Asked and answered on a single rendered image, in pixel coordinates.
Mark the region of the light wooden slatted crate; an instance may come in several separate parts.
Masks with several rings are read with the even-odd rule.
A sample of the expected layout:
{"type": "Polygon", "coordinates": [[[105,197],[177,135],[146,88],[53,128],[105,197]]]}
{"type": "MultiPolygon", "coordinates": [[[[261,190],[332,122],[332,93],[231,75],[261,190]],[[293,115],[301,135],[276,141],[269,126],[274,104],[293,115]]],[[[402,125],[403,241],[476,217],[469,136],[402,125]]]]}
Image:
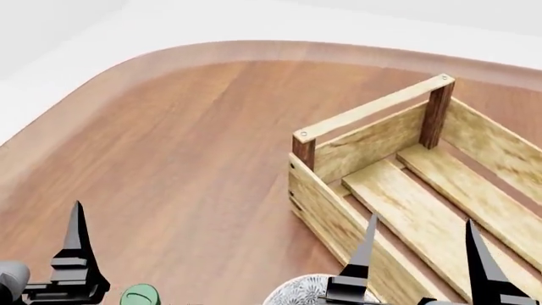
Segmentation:
{"type": "Polygon", "coordinates": [[[465,229],[472,218],[507,278],[542,302],[542,149],[458,101],[454,85],[436,75],[296,131],[294,212],[341,263],[377,215],[368,286],[393,305],[471,299],[465,229]]]}

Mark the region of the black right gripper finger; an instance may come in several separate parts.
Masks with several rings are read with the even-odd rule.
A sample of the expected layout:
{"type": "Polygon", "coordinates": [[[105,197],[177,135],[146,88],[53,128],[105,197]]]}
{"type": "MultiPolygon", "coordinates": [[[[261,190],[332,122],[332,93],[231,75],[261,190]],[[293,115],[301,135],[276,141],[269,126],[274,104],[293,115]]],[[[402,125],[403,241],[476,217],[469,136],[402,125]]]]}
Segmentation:
{"type": "Polygon", "coordinates": [[[465,243],[472,305],[534,305],[532,297],[507,279],[471,219],[465,243]]]}
{"type": "Polygon", "coordinates": [[[377,223],[378,216],[373,214],[368,222],[364,241],[358,246],[349,263],[338,275],[328,278],[324,299],[364,299],[377,223]]]}

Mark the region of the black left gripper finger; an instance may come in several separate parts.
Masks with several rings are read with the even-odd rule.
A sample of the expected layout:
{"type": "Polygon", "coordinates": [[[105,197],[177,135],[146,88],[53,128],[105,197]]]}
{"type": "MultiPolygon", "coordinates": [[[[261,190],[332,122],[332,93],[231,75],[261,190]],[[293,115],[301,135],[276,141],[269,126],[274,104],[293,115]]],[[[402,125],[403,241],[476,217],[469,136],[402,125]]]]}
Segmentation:
{"type": "Polygon", "coordinates": [[[84,209],[72,207],[64,245],[52,258],[51,281],[60,285],[109,285],[101,274],[91,246],[84,209]]]}

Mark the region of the white grey patterned bowl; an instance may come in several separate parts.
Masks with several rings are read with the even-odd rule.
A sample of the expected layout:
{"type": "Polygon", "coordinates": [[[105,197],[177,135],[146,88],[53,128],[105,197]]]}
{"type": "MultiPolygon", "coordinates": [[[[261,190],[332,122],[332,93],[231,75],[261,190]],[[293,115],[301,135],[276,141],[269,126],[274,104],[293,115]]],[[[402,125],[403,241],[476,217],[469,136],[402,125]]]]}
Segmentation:
{"type": "MultiPolygon", "coordinates": [[[[329,279],[344,276],[331,274],[307,274],[290,279],[278,286],[263,301],[262,305],[381,305],[371,291],[366,290],[360,302],[334,302],[325,299],[329,279]]],[[[366,284],[365,280],[345,276],[354,284],[366,284]]]]}

